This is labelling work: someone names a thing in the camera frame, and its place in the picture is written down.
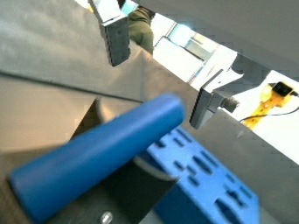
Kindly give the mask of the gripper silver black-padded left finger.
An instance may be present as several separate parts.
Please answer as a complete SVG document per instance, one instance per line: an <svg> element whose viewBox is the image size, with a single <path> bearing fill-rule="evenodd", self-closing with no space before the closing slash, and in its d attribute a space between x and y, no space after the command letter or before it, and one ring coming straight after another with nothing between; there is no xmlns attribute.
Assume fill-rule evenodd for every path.
<svg viewBox="0 0 299 224"><path fill-rule="evenodd" d="M127 15L119 8L118 0L89 0L89 3L106 41L109 62L115 67L129 59L131 53Z"/></svg>

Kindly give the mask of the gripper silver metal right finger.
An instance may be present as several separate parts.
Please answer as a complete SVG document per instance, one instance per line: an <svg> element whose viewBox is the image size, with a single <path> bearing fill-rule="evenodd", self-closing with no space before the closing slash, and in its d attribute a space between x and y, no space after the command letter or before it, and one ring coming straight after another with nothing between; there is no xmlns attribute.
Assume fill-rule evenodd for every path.
<svg viewBox="0 0 299 224"><path fill-rule="evenodd" d="M240 54L229 69L222 68L204 84L192 112L190 124L198 130L218 109L233 112L240 102L234 95L257 88L272 69Z"/></svg>

